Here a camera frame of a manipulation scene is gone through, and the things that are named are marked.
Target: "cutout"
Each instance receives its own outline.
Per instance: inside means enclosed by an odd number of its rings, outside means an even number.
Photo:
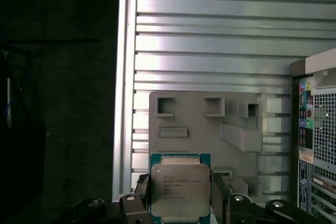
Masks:
[[[222,97],[207,97],[206,101],[206,113],[207,117],[221,117],[225,116],[225,100]]]
[[[157,116],[174,116],[174,98],[157,98]]]
[[[160,137],[188,137],[187,128],[159,128]]]
[[[248,116],[253,116],[254,118],[258,117],[258,105],[257,104],[249,104],[248,105]]]

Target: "dark background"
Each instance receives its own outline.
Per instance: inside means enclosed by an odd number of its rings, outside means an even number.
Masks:
[[[1,39],[102,39],[35,60],[24,98],[47,125],[44,191],[6,223],[48,223],[82,199],[111,201],[118,0],[0,3]]]

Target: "black mechanical arm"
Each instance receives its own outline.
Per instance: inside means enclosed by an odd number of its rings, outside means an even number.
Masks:
[[[87,199],[73,206],[50,224],[153,224],[150,175],[143,174],[134,194],[120,197],[110,206],[100,199]],[[266,202],[265,208],[238,194],[231,194],[220,174],[211,175],[211,207],[218,224],[324,224],[323,221],[284,200]]]

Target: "metal bolt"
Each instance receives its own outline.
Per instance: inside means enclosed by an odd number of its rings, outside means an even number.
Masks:
[[[278,201],[274,201],[274,202],[273,202],[273,205],[274,205],[275,207],[283,207],[283,204],[282,204],[281,202],[278,202]]]
[[[235,200],[236,200],[236,201],[243,201],[243,199],[244,199],[244,198],[243,198],[242,196],[239,196],[239,195],[238,195],[238,196],[235,196]]]
[[[134,197],[134,196],[128,196],[126,199],[127,199],[127,200],[134,200],[135,197]]]

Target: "sticker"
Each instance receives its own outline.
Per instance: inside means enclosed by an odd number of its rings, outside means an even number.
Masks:
[[[306,82],[305,89],[306,89],[306,91],[311,90],[311,84],[310,84],[310,81]]]
[[[305,151],[299,151],[299,159],[306,161],[309,164],[313,164],[314,154]]]
[[[303,211],[307,211],[308,164],[305,161],[299,160],[298,165],[298,207]]]
[[[303,83],[300,83],[300,91],[305,91],[306,90],[306,84],[303,82]]]

